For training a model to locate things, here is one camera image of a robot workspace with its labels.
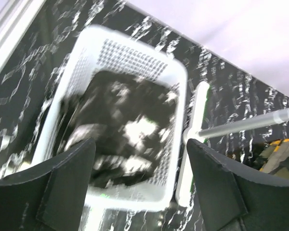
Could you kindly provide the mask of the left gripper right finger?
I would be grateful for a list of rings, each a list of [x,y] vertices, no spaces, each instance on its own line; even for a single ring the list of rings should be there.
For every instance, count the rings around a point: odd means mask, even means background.
[[[208,231],[289,231],[289,180],[230,159],[195,139],[186,149]]]

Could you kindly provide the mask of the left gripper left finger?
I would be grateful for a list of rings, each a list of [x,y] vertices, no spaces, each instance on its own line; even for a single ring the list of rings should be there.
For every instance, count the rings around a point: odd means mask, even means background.
[[[0,180],[0,231],[76,231],[95,156],[95,141]]]

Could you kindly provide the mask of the black white patterned trousers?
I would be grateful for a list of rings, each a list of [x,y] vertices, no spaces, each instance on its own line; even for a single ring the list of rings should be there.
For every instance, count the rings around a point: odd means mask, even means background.
[[[95,141],[90,185],[132,186],[153,177],[171,133],[177,94],[128,74],[100,71],[83,94],[61,102],[57,154],[83,140]]]

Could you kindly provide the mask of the camouflage yellow trousers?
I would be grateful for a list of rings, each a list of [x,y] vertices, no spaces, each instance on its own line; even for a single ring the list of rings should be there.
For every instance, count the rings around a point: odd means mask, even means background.
[[[273,141],[254,160],[252,167],[289,180],[289,139]]]

